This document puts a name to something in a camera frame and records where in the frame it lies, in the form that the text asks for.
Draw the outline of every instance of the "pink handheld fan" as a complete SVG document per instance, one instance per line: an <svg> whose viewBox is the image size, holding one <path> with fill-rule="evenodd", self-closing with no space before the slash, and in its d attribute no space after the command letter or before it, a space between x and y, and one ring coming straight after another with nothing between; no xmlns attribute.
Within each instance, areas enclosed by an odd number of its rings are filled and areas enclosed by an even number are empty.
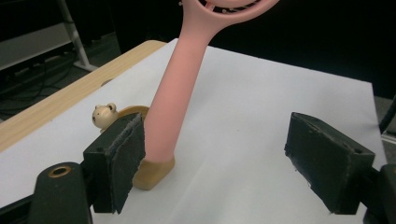
<svg viewBox="0 0 396 224"><path fill-rule="evenodd" d="M146 161L169 162L206 47L223 28L251 20L278 0L182 0L180 37L145 120Z"/></svg>

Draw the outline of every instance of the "bear ear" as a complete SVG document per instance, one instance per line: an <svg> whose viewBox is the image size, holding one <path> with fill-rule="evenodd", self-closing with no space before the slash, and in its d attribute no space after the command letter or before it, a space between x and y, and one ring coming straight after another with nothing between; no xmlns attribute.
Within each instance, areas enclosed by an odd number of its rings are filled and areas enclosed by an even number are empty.
<svg viewBox="0 0 396 224"><path fill-rule="evenodd" d="M117 108L116 108L116 105L113 104L113 103L110 103L110 104L108 104L107 106L108 106L108 108L110 108L110 110L113 111L113 112L115 112L116 109L117 109Z"/></svg>

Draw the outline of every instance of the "dark floor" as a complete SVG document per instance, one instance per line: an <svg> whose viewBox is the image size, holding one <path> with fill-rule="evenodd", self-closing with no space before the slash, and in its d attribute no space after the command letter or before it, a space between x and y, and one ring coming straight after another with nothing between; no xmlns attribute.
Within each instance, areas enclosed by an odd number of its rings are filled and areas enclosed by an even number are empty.
<svg viewBox="0 0 396 224"><path fill-rule="evenodd" d="M117 39L114 34L103 36L85 48L90 63L101 66L120 56ZM74 52L66 52L62 56L47 59L45 63L36 64L29 69L20 71L15 76L8 77L2 83L0 92L0 122L11 118L23 109L34 105L47 96L84 77L89 72L73 66L76 59ZM33 82L25 83L27 77L38 77ZM15 86L27 85L22 91L15 94L3 94L8 89L12 91ZM390 99L375 97L375 107L378 120L381 120L391 104ZM389 130L396 133L396 119L389 126ZM396 164L396 141L384 140L385 153L389 163Z"/></svg>

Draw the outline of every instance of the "metal leg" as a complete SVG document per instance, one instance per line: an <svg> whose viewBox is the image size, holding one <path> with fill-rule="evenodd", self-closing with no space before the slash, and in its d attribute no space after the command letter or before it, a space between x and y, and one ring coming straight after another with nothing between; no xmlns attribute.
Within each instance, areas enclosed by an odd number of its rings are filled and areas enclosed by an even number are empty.
<svg viewBox="0 0 396 224"><path fill-rule="evenodd" d="M70 15L69 8L67 7L65 0L58 0L58 5L61 8L62 16L64 17L64 26L66 27L67 33L69 34L70 40L76 48L79 61L74 63L74 66L81 69L87 70L89 72L97 69L88 61L87 54L85 53L84 47L82 46L81 39L79 38L78 31L72 16Z"/></svg>

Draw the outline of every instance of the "bear face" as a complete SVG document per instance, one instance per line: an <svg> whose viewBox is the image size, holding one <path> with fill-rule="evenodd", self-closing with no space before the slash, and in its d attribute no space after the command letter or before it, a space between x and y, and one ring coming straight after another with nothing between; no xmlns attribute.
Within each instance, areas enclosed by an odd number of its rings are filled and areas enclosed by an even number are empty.
<svg viewBox="0 0 396 224"><path fill-rule="evenodd" d="M117 111L116 105L110 103L108 105L97 105L92 113L93 124L105 130L114 121L119 118L119 112Z"/></svg>

